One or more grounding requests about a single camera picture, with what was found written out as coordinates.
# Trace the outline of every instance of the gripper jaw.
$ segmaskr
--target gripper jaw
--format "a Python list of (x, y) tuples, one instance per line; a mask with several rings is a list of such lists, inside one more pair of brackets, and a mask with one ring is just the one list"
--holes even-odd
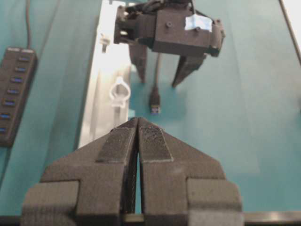
[(238, 188), (220, 163), (143, 118), (48, 166), (26, 195), (21, 225), (123, 225), (135, 212), (138, 153), (144, 225), (243, 225)]

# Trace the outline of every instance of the black cable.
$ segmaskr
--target black cable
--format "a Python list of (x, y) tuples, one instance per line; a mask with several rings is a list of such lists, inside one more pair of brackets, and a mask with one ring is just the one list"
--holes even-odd
[(191, 0), (191, 7), (192, 7), (193, 14), (196, 14), (197, 11), (196, 11), (196, 8), (194, 7), (194, 0)]
[(159, 70), (160, 70), (160, 67), (161, 67), (161, 58), (162, 58), (162, 54), (158, 53), (157, 61), (156, 61), (154, 87), (158, 87), (158, 83), (159, 83)]
[(30, 8), (30, 0), (26, 0), (27, 48), (30, 48), (32, 44), (32, 35), (31, 35), (30, 20), (29, 20), (29, 8)]
[(160, 106), (160, 94), (158, 88), (159, 82), (159, 70), (161, 66), (161, 53), (158, 53), (157, 62), (156, 62), (156, 70), (155, 70), (155, 79), (154, 79), (154, 86), (150, 93), (150, 113), (151, 114), (160, 114), (161, 113), (161, 106)]

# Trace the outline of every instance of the clear plastic object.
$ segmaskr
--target clear plastic object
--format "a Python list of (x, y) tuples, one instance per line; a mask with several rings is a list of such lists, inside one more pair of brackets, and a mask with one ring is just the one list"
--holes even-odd
[(131, 88), (124, 82), (122, 77), (117, 77), (116, 83), (111, 87), (109, 95), (112, 100), (112, 107), (125, 108), (126, 102), (131, 97)]

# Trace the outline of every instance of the blue usb port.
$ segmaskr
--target blue usb port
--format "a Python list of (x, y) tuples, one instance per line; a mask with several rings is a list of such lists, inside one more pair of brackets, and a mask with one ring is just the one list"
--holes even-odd
[(15, 106), (15, 102), (13, 100), (5, 100), (5, 101), (3, 101), (3, 105), (13, 107), (13, 106)]
[(19, 90), (17, 90), (17, 89), (8, 89), (7, 93), (16, 95), (16, 94), (19, 94)]
[(11, 81), (15, 82), (15, 83), (22, 83), (22, 78), (14, 77), (14, 78), (11, 78)]
[(26, 68), (25, 67), (15, 67), (15, 71), (16, 72), (26, 72)]
[(10, 114), (8, 114), (8, 113), (1, 113), (0, 114), (0, 119), (9, 120), (10, 119)]
[(30, 61), (30, 58), (29, 57), (26, 57), (26, 56), (20, 56), (18, 58), (19, 61), (21, 62), (29, 62)]

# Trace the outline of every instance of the teal tablecloth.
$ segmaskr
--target teal tablecloth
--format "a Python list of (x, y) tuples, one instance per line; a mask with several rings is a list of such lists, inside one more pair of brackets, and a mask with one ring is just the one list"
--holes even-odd
[[(23, 0), (0, 0), (0, 56), (26, 44)], [(163, 55), (162, 114), (148, 113), (147, 84), (132, 76), (131, 108), (221, 161), (244, 210), (301, 210), (301, 68), (277, 0), (197, 0), (224, 23), (219, 58), (172, 89), (177, 56)], [(45, 166), (78, 141), (101, 0), (32, 0), (39, 66), (12, 148), (0, 149), (0, 215), (21, 212)]]

